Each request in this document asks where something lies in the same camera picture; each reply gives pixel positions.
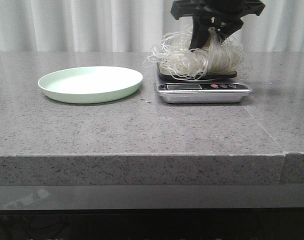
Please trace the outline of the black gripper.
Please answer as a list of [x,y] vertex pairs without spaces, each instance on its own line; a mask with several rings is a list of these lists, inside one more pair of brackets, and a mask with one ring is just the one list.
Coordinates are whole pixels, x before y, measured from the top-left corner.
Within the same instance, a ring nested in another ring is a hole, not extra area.
[[175,0],[170,13],[175,20],[192,17],[192,37],[189,49],[201,49],[210,37],[211,18],[234,20],[222,22],[217,36],[223,43],[233,33],[240,30],[244,22],[240,19],[249,14],[259,16],[265,8],[260,0]]

